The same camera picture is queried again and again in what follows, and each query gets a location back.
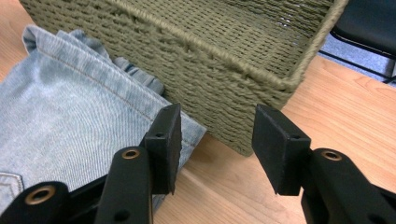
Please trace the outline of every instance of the screw hole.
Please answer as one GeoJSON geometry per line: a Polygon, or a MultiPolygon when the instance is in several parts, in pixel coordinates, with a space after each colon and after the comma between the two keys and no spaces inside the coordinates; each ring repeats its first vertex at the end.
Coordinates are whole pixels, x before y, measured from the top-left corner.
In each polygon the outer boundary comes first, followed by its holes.
{"type": "Polygon", "coordinates": [[[127,210],[120,210],[119,212],[116,213],[116,215],[114,215],[114,220],[116,222],[122,222],[128,219],[129,215],[130,214],[127,210]]]}
{"type": "Polygon", "coordinates": [[[27,195],[25,202],[30,205],[43,203],[55,194],[55,187],[43,186],[27,195]]]}
{"type": "Polygon", "coordinates": [[[388,223],[384,218],[382,218],[378,215],[374,215],[374,214],[369,215],[369,220],[375,224],[387,224],[388,223]]]}
{"type": "Polygon", "coordinates": [[[126,160],[134,159],[138,157],[140,154],[139,150],[136,149],[129,149],[122,153],[122,157],[126,160]]]}
{"type": "Polygon", "coordinates": [[[333,152],[333,151],[323,151],[321,153],[321,155],[331,161],[340,161],[341,159],[343,159],[340,154],[333,152]]]}

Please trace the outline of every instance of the light blue denim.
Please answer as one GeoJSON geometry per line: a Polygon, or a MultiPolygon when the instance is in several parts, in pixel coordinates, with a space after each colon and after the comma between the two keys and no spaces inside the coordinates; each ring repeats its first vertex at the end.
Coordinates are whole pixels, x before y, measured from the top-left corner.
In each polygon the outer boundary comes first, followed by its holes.
{"type": "MultiPolygon", "coordinates": [[[[77,189],[107,174],[116,151],[137,146],[170,105],[161,82],[81,31],[52,35],[28,26],[29,56],[0,84],[0,214],[39,182],[77,189]]],[[[205,128],[182,113],[180,167],[205,128]]],[[[154,207],[163,195],[154,197],[154,207]]]]}

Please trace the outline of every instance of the wooden surface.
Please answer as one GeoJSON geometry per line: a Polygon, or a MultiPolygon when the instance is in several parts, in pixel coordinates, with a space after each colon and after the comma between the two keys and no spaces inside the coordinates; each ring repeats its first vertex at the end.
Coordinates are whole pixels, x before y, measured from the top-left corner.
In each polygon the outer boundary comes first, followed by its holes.
{"type": "MultiPolygon", "coordinates": [[[[32,23],[16,0],[0,4],[0,78],[26,53],[32,23]]],[[[313,140],[346,153],[374,184],[396,192],[396,90],[316,57],[282,110],[313,140]]],[[[207,134],[177,178],[155,223],[304,223],[298,197],[276,196],[253,155],[207,134]]]]}

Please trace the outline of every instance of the green wicker basket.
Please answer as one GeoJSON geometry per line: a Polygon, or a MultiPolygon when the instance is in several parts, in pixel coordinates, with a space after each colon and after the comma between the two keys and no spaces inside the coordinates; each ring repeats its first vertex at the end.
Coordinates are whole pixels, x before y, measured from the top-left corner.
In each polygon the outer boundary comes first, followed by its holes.
{"type": "Polygon", "coordinates": [[[83,29],[158,77],[165,98],[239,153],[257,103],[281,108],[347,0],[21,0],[51,31],[83,29]]]}

